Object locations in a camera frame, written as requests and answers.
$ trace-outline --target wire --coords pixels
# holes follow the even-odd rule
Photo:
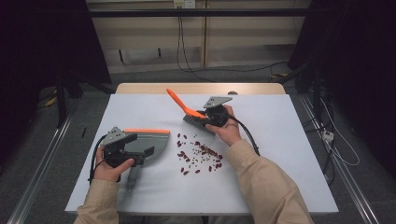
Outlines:
[[[244,129],[245,133],[247,134],[247,137],[249,138],[249,140],[251,142],[251,145],[253,146],[254,151],[256,152],[257,155],[260,156],[259,147],[257,147],[256,142],[253,139],[253,136],[251,135],[250,131],[245,126],[245,124],[243,124],[241,121],[239,121],[236,117],[234,117],[232,115],[228,115],[228,118],[235,120],[236,122],[238,122],[241,125],[241,127]]]
[[[184,59],[186,61],[187,67],[189,68],[189,71],[186,71],[186,70],[182,69],[181,66],[180,66],[180,63],[178,61],[178,51],[179,51],[179,48],[180,48],[180,38],[181,38],[181,43],[183,45]],[[190,68],[189,61],[187,60],[186,49],[185,49],[185,46],[184,46],[183,20],[181,19],[181,17],[178,17],[177,66],[178,66],[178,68],[181,71],[183,71],[183,72],[191,72],[195,77],[198,77],[201,80],[205,80],[205,81],[208,81],[208,82],[215,82],[215,81],[210,80],[210,79],[205,78],[205,77],[199,77]]]
[[[278,63],[272,63],[270,65],[265,65],[264,67],[252,68],[252,69],[244,69],[244,70],[225,69],[225,68],[203,68],[203,69],[194,69],[194,70],[192,70],[191,67],[190,67],[189,61],[187,59],[187,55],[186,55],[185,44],[184,44],[184,32],[183,31],[184,31],[184,29],[183,29],[183,20],[182,20],[181,17],[179,17],[178,18],[178,41],[177,41],[177,66],[178,66],[178,68],[181,71],[186,72],[186,73],[192,73],[196,77],[198,77],[200,79],[203,79],[205,81],[215,82],[215,81],[210,80],[208,78],[199,77],[195,73],[197,73],[197,72],[206,72],[206,71],[224,71],[224,72],[241,72],[241,73],[245,73],[245,72],[260,71],[260,70],[264,70],[264,69],[267,69],[267,68],[270,68],[272,70],[272,67],[274,65],[281,64],[281,63],[288,63],[288,62],[278,62]],[[181,40],[181,44],[182,44],[182,48],[183,48],[184,60],[186,62],[187,67],[189,68],[188,70],[185,70],[185,69],[183,69],[180,66],[180,62],[179,62],[179,59],[178,59],[178,54],[179,54],[179,49],[180,49],[180,40]]]
[[[326,109],[326,111],[327,111],[327,113],[328,113],[328,115],[329,115],[329,119],[330,119],[330,121],[332,122],[332,126],[333,126],[334,129],[338,132],[338,134],[340,134],[341,138],[342,138],[342,139],[349,145],[349,147],[352,149],[352,151],[353,151],[353,153],[355,154],[355,156],[356,156],[356,158],[357,158],[358,161],[357,161],[356,163],[351,163],[351,162],[345,161],[345,160],[341,157],[340,154],[338,154],[336,151],[334,151],[334,150],[337,149],[335,146],[331,147],[330,144],[329,144],[329,142],[328,142],[327,140],[323,140],[323,141],[325,141],[327,144],[329,144],[330,150],[331,150],[331,151],[334,153],[334,155],[335,155],[338,159],[340,159],[343,163],[348,164],[348,165],[351,165],[351,166],[357,166],[357,165],[359,165],[359,164],[361,163],[361,159],[359,158],[358,153],[356,153],[356,151],[355,151],[355,149],[353,148],[353,146],[350,145],[349,142],[345,139],[345,137],[340,133],[340,131],[338,131],[337,127],[336,127],[335,124],[334,124],[334,121],[332,120],[332,117],[331,117],[331,115],[330,115],[330,111],[329,111],[329,109],[327,108],[327,106],[326,106],[326,104],[324,103],[324,101],[323,101],[321,98],[320,98],[320,101],[323,103],[323,105],[324,105],[324,107],[325,107],[325,109]]]
[[[312,119],[305,121],[301,125],[303,126],[303,128],[305,128],[306,126],[309,125],[310,122],[314,121],[315,119],[317,119],[317,117],[313,117]]]
[[[102,137],[100,137],[99,141],[96,143],[95,149],[93,150],[92,153],[92,159],[91,159],[91,169],[90,169],[90,178],[88,179],[88,181],[90,181],[90,184],[93,180],[93,175],[95,173],[96,167],[103,161],[100,161],[94,168],[93,165],[95,164],[95,157],[96,157],[96,151],[99,148],[100,143],[102,142],[103,139],[105,139],[107,136],[107,134],[103,135]]]
[[[51,99],[52,99],[53,96],[56,96],[56,88],[54,88],[54,89],[53,89],[49,94],[47,94],[46,96],[40,98],[40,99],[38,100],[38,102],[41,102],[41,101],[43,101],[43,100],[45,100],[45,99],[47,99],[47,98],[49,98],[49,97],[51,97]]]
[[[324,147],[324,148],[326,149],[326,151],[327,151],[327,148],[326,148],[326,145],[324,144],[324,141],[321,141],[321,143],[322,143],[323,147]],[[324,167],[322,168],[322,173],[325,175],[329,163],[332,164],[332,177],[331,177],[330,183],[328,183],[328,186],[330,186],[330,185],[332,184],[332,182],[334,181],[334,179],[335,179],[334,163],[332,162],[332,157],[331,157],[331,155],[332,155],[332,150],[330,150],[330,151],[327,152],[327,159],[326,159],[326,162],[325,162],[325,164],[324,164]]]
[[[296,7],[296,0],[293,0],[293,9]],[[296,22],[295,22],[295,18],[293,16],[293,26],[294,26],[294,32],[296,33],[296,38],[298,38],[298,32],[297,32],[297,28],[296,28]]]

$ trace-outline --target cable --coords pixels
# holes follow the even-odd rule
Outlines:
[[[186,73],[192,73],[193,75],[195,75],[196,77],[203,79],[205,81],[209,81],[209,82],[214,82],[213,80],[210,80],[208,78],[204,78],[204,77],[199,77],[197,76],[195,73],[197,72],[205,72],[205,71],[224,71],[224,72],[241,72],[241,73],[245,73],[245,72],[254,72],[254,71],[260,71],[263,69],[267,69],[270,68],[272,70],[272,67],[274,65],[277,64],[281,64],[281,63],[288,63],[288,62],[278,62],[278,63],[272,63],[270,65],[266,65],[264,67],[260,67],[260,68],[253,68],[253,69],[246,69],[246,70],[238,70],[238,69],[225,69],[225,68],[204,68],[204,69],[194,69],[192,70],[189,62],[187,60],[187,55],[186,55],[186,50],[185,50],[185,44],[184,44],[184,32],[183,32],[183,20],[181,19],[181,17],[178,18],[178,41],[177,41],[177,66],[178,68]],[[181,43],[182,43],[182,48],[183,48],[183,54],[184,54],[184,59],[186,61],[187,67],[189,68],[188,70],[183,69],[180,66],[179,63],[179,59],[178,59],[178,53],[179,53],[179,49],[180,49],[180,39],[181,39]]]
[[[100,162],[93,168],[93,165],[95,164],[96,151],[98,150],[100,143],[102,142],[103,139],[106,138],[106,136],[107,136],[107,134],[105,134],[105,135],[103,135],[102,137],[100,137],[99,141],[96,143],[95,148],[93,149],[92,159],[91,159],[90,178],[88,179],[88,181],[90,181],[90,184],[91,184],[91,182],[92,182],[92,180],[93,180],[93,175],[95,174],[96,167],[97,167],[101,162],[104,161],[104,160],[100,161]]]
[[[296,7],[296,0],[293,0],[293,9]],[[296,22],[295,22],[295,17],[293,16],[293,26],[294,26],[294,32],[296,33],[296,38],[298,38],[298,32],[296,28]]]
[[[337,127],[335,126],[335,124],[334,124],[334,122],[333,122],[333,120],[332,120],[332,118],[331,118],[329,109],[327,108],[327,106],[326,106],[326,104],[324,103],[324,101],[323,101],[321,98],[320,98],[320,101],[323,103],[323,105],[324,105],[324,107],[325,107],[325,109],[326,109],[326,111],[327,111],[327,113],[328,113],[328,115],[329,115],[329,119],[330,119],[330,121],[332,122],[332,126],[333,126],[334,129],[338,132],[338,134],[340,134],[341,138],[343,138],[343,140],[344,140],[344,141],[349,145],[349,147],[352,149],[352,151],[353,151],[353,153],[355,154],[355,156],[356,156],[356,158],[357,158],[358,161],[357,161],[356,163],[351,163],[351,162],[345,161],[345,160],[341,157],[341,155],[339,155],[336,151],[334,151],[335,149],[337,149],[335,146],[331,147],[330,144],[329,144],[329,142],[328,142],[327,140],[323,140],[323,141],[325,141],[327,144],[329,144],[330,150],[331,150],[331,151],[334,153],[334,155],[335,155],[336,157],[338,157],[338,159],[340,159],[343,163],[348,164],[348,165],[351,165],[351,166],[357,166],[357,165],[359,165],[359,164],[361,163],[361,159],[359,158],[358,153],[356,153],[356,151],[355,151],[355,149],[352,147],[352,145],[350,145],[349,142],[345,139],[345,137],[340,133],[340,131],[338,131]]]
[[[186,61],[187,67],[189,68],[189,71],[187,71],[187,72],[191,72],[195,77],[198,77],[198,78],[201,79],[201,80],[205,80],[205,81],[208,81],[208,82],[215,82],[215,81],[210,80],[210,79],[208,79],[208,78],[199,77],[198,75],[196,75],[196,74],[191,70],[190,65],[189,65],[189,61],[187,60],[186,49],[185,49],[185,47],[184,47],[183,20],[181,19],[181,17],[178,17],[178,41],[177,41],[177,66],[178,66],[178,68],[179,68],[181,71],[186,72],[184,69],[182,69],[182,68],[180,67],[180,63],[179,63],[179,61],[178,61],[178,50],[179,50],[179,48],[180,48],[180,37],[181,37],[181,42],[182,42],[182,45],[183,45],[184,59],[185,59],[185,61]]]
[[[312,119],[310,119],[310,120],[305,121],[304,123],[302,123],[303,128],[305,128],[310,122],[312,122],[312,121],[314,121],[314,120],[317,122],[319,128],[314,129],[314,130],[305,131],[306,133],[312,132],[312,131],[317,131],[317,132],[322,133],[322,132],[325,130],[325,128],[327,128],[329,125],[331,126],[331,127],[330,127],[330,130],[331,130],[332,133],[333,133],[333,125],[332,125],[332,123],[330,122],[330,119],[333,120],[333,112],[332,112],[332,107],[331,107],[331,105],[330,105],[330,95],[329,95],[329,92],[328,92],[327,90],[325,90],[325,91],[326,91],[326,92],[325,92],[325,97],[324,97],[324,98],[327,99],[327,103],[325,103],[325,102],[323,102],[323,101],[322,101],[322,103],[325,104],[325,105],[327,105],[327,107],[328,107],[329,110],[330,110],[330,111],[329,111],[330,113],[328,113],[328,115],[329,115],[329,122],[328,122],[328,124],[323,125],[323,123],[322,123],[321,121],[319,121],[317,117],[313,117]],[[324,111],[324,109],[323,109],[323,107],[322,107],[322,109],[321,109],[321,111],[320,111],[320,115],[319,115],[319,116],[320,116],[320,119],[321,119],[321,115],[322,115],[323,111]],[[331,144],[332,144],[331,147],[333,147],[334,142],[335,142],[335,139],[333,138],[333,139],[332,139],[332,142],[331,142]],[[321,140],[321,144],[323,145],[323,148],[326,150],[326,154],[327,154],[325,164],[324,164],[323,168],[321,169],[321,171],[322,171],[323,175],[326,175],[326,176],[328,177],[327,183],[328,183],[328,186],[330,186],[330,185],[333,183],[334,179],[335,179],[335,168],[334,168],[334,164],[333,164],[332,157],[331,157],[331,155],[332,155],[332,150],[328,150],[328,149],[326,148],[325,142],[324,142],[323,140]],[[328,166],[329,166],[329,163],[332,164],[332,175],[326,174],[326,171],[327,171],[327,168],[328,168]]]
[[[253,146],[254,151],[256,152],[257,155],[260,156],[259,147],[257,147],[256,142],[253,139],[253,136],[251,135],[250,131],[245,126],[245,124],[243,124],[241,121],[239,121],[236,117],[234,117],[232,115],[228,115],[228,118],[235,120],[236,122],[238,122],[241,125],[241,127],[244,129],[245,133],[247,134],[247,137],[249,138],[249,140],[251,142],[251,145]]]
[[[56,96],[56,88],[54,88],[54,89],[53,89],[49,94],[47,94],[46,96],[40,98],[40,99],[38,100],[38,102],[41,102],[41,101],[43,101],[43,100],[45,100],[45,99],[47,99],[47,98],[49,98],[49,97],[52,97],[52,96]]]

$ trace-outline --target gray floor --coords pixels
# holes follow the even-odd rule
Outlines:
[[[248,70],[264,67],[263,64],[249,66],[233,66],[222,69]],[[272,67],[272,73],[287,73],[289,70],[284,64]],[[217,82],[267,82],[270,79],[270,69],[261,69],[251,72],[231,72],[211,70],[196,73],[200,77],[210,78]],[[200,82],[201,79],[192,73],[179,70],[165,70],[155,72],[140,72],[133,74],[118,74],[112,76],[113,84],[109,87],[116,88],[121,82]],[[64,208],[74,188],[82,164],[85,161],[88,150],[92,144],[96,130],[100,124],[109,96],[101,93],[91,86],[81,84],[85,90],[81,99],[67,99],[70,105],[78,105],[70,126],[64,136],[64,140],[45,175],[44,182],[35,196],[25,223],[72,223],[75,215],[67,214]],[[285,90],[293,101],[296,112],[301,122],[309,120],[300,95],[295,92],[293,83],[287,83]],[[390,174],[373,158],[363,139],[360,139],[352,131],[347,119],[337,108],[336,102],[332,104],[334,109],[334,121],[337,128],[356,149],[361,158],[359,166],[349,167],[362,192],[375,210],[375,214],[381,223],[394,223],[396,221],[396,181]],[[6,223],[12,214],[29,180],[35,174],[35,169],[41,161],[57,125],[57,107],[38,108],[35,119],[27,127],[28,132],[22,138],[18,150],[3,169],[0,177],[0,223]],[[321,166],[326,160],[318,134],[307,133],[307,137],[318,158]],[[343,157],[348,161],[354,161],[355,157],[349,147],[335,136],[336,145]],[[330,186],[332,195],[339,207],[340,212],[327,216],[313,216],[316,223],[365,223],[352,200],[340,175],[332,169],[328,169],[328,175],[335,175]],[[141,217],[121,216],[123,223],[139,223]]]

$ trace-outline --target black cable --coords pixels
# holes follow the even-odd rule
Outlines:
[[[99,141],[96,143],[95,149],[93,150],[93,153],[92,153],[92,160],[91,160],[91,169],[90,169],[90,178],[88,179],[88,181],[90,181],[90,184],[91,184],[91,182],[92,182],[92,180],[93,180],[93,175],[95,174],[95,169],[96,169],[96,167],[97,167],[101,162],[103,162],[103,161],[100,161],[100,162],[93,168],[93,165],[95,164],[96,151],[98,150],[100,143],[102,142],[103,139],[106,138],[106,136],[107,136],[107,134],[103,135],[103,136],[99,139]]]
[[[45,100],[45,99],[47,99],[47,98],[49,98],[49,97],[52,97],[52,96],[56,96],[56,88],[54,88],[49,94],[47,94],[46,96],[44,96],[44,97],[42,97],[41,99],[39,99],[38,100],[38,102],[41,102],[41,101],[43,101],[43,100]]]
[[[305,128],[306,126],[308,126],[310,124],[310,122],[314,121],[315,119],[317,119],[317,117],[313,117],[312,119],[305,121],[304,123],[301,124],[301,126],[303,126],[303,128]]]
[[[244,129],[245,133],[247,134],[247,137],[249,138],[249,140],[251,142],[251,145],[253,146],[254,151],[256,152],[257,155],[260,156],[259,147],[257,147],[256,142],[253,139],[253,136],[251,135],[250,131],[245,126],[245,124],[243,124],[241,121],[239,121],[236,117],[234,117],[232,115],[228,115],[228,118],[235,120],[236,122],[238,122],[241,125],[241,127]]]
[[[180,48],[180,38],[181,38],[181,43],[182,43],[182,45],[183,45],[184,59],[185,59],[185,61],[186,61],[187,67],[189,68],[189,72],[191,72],[195,77],[198,77],[198,78],[201,79],[201,80],[205,80],[205,81],[208,81],[208,82],[215,82],[215,81],[210,80],[210,79],[208,79],[208,78],[199,77],[199,76],[196,75],[196,74],[192,71],[192,69],[190,68],[189,61],[187,60],[186,49],[185,49],[185,46],[184,46],[183,20],[181,19],[181,17],[178,18],[177,66],[178,66],[178,68],[179,68],[181,71],[186,72],[184,69],[181,68],[180,63],[179,63],[179,61],[178,61],[178,51],[179,51],[179,48]]]
[[[319,128],[317,128],[317,129],[310,129],[310,130],[306,130],[305,132],[306,132],[306,133],[312,133],[312,132],[317,132],[317,131],[322,132],[323,129],[329,127],[331,124],[332,124],[332,122],[329,121],[326,125],[321,125],[321,126],[320,126]]]
[[[333,124],[331,122],[331,120],[333,120],[334,114],[333,114],[333,111],[332,111],[332,106],[330,104],[330,100],[331,100],[331,98],[330,98],[329,92],[328,92],[328,90],[326,90],[326,94],[325,94],[324,100],[322,100],[322,103],[325,104],[327,106],[327,108],[329,109],[329,115],[328,116],[329,116],[329,122],[330,122],[330,130],[331,130],[332,133],[334,133],[334,127],[333,127]],[[334,142],[335,142],[335,138],[333,137],[332,141],[329,144],[331,148],[334,147]],[[334,182],[334,179],[335,179],[334,163],[333,163],[332,158],[331,158],[332,150],[327,151],[326,145],[325,145],[323,140],[322,140],[322,145],[323,145],[323,147],[325,148],[325,150],[327,152],[326,162],[325,162],[325,165],[324,165],[324,167],[322,169],[322,173],[324,175],[326,174],[326,171],[327,171],[327,168],[329,166],[329,163],[332,164],[332,177],[329,177],[330,178],[330,182],[328,183],[328,186],[330,186]]]
[[[189,70],[185,70],[180,66],[179,60],[178,60],[178,52],[179,52],[179,48],[180,48],[180,39],[182,42],[182,47],[183,47],[183,53],[184,53],[184,59],[186,61],[186,64],[189,68]],[[192,70],[190,68],[189,62],[187,60],[187,55],[186,55],[186,50],[185,50],[185,45],[184,45],[184,32],[183,32],[183,20],[181,19],[181,17],[178,18],[178,41],[177,41],[177,66],[178,68],[183,71],[183,72],[187,72],[187,73],[193,73],[196,77],[203,79],[205,81],[209,81],[209,82],[215,82],[213,80],[210,80],[208,78],[204,78],[204,77],[199,77],[197,76],[195,73],[196,72],[205,72],[205,71],[224,71],[224,72],[254,72],[254,71],[260,71],[266,68],[270,68],[272,69],[272,67],[274,65],[277,64],[281,64],[281,63],[288,63],[288,62],[278,62],[278,63],[272,63],[270,65],[266,65],[264,67],[260,67],[260,68],[252,68],[252,69],[246,69],[246,70],[238,70],[238,69],[225,69],[225,68],[205,68],[205,69],[194,69]]]

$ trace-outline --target white cable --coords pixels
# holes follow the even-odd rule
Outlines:
[[[356,153],[356,151],[355,151],[355,149],[352,147],[352,145],[350,145],[350,144],[348,143],[348,141],[345,139],[345,137],[338,131],[337,127],[335,127],[335,124],[334,124],[334,121],[332,121],[332,116],[330,115],[329,109],[327,108],[326,104],[324,103],[324,101],[323,101],[321,98],[320,98],[320,101],[323,103],[324,108],[326,109],[326,112],[327,112],[327,114],[329,115],[329,119],[330,119],[330,122],[332,123],[332,126],[333,126],[334,129],[338,132],[338,134],[340,134],[340,136],[344,139],[344,141],[349,145],[349,147],[350,147],[350,149],[352,149],[353,153],[355,153],[355,156],[356,156],[356,158],[358,159],[358,161],[357,161],[356,163],[350,163],[350,162],[345,161],[345,160],[341,157],[340,154],[338,154],[334,149],[332,149],[332,147],[330,147],[329,142],[327,142],[326,140],[324,140],[324,141],[326,141],[326,143],[328,143],[330,150],[331,150],[331,151],[334,153],[334,155],[335,155],[336,157],[338,157],[343,163],[348,164],[348,165],[351,165],[351,166],[357,166],[357,165],[359,165],[359,163],[361,163],[361,159],[359,158],[358,153]]]

